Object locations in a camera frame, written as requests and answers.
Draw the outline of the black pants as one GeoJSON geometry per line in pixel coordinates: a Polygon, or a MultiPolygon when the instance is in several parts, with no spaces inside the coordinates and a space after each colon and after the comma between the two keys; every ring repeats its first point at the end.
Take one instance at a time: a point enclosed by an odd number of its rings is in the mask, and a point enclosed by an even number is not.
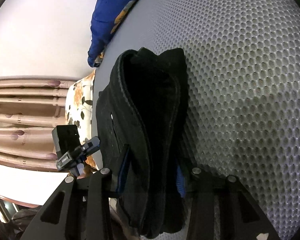
{"type": "Polygon", "coordinates": [[[185,222],[177,188],[189,85],[184,51],[127,50],[96,103],[104,167],[117,211],[139,235],[175,233],[185,222]]]}

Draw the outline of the white floral pillow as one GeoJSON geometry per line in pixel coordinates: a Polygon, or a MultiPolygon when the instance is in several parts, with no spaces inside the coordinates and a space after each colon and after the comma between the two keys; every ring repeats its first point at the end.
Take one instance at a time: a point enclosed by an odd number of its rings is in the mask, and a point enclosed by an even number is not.
{"type": "Polygon", "coordinates": [[[70,86],[65,102],[65,119],[68,125],[76,125],[80,143],[92,138],[93,87],[96,70],[70,86]]]}

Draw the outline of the pink striped curtain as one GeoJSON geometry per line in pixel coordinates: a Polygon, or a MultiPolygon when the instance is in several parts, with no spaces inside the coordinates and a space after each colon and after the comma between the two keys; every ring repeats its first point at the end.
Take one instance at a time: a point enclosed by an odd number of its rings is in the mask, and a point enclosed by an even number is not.
{"type": "Polygon", "coordinates": [[[0,165],[55,172],[52,130],[66,123],[65,102],[73,81],[0,80],[0,165]]]}

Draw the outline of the blue floral blanket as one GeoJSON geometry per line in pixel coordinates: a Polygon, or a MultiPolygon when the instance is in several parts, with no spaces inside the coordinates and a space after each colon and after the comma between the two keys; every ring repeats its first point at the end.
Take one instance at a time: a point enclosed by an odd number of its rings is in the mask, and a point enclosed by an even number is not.
{"type": "Polygon", "coordinates": [[[90,22],[91,44],[87,59],[90,67],[102,62],[106,46],[136,1],[97,0],[90,22]]]}

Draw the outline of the grey mesh mattress pad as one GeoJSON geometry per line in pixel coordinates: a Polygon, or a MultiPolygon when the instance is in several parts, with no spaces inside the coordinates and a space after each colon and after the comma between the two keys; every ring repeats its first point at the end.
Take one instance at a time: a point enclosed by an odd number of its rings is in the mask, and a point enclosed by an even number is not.
{"type": "Polygon", "coordinates": [[[235,174],[281,239],[300,228],[300,8],[294,0],[139,0],[96,71],[117,57],[180,47],[189,76],[184,150],[195,165],[235,174]]]}

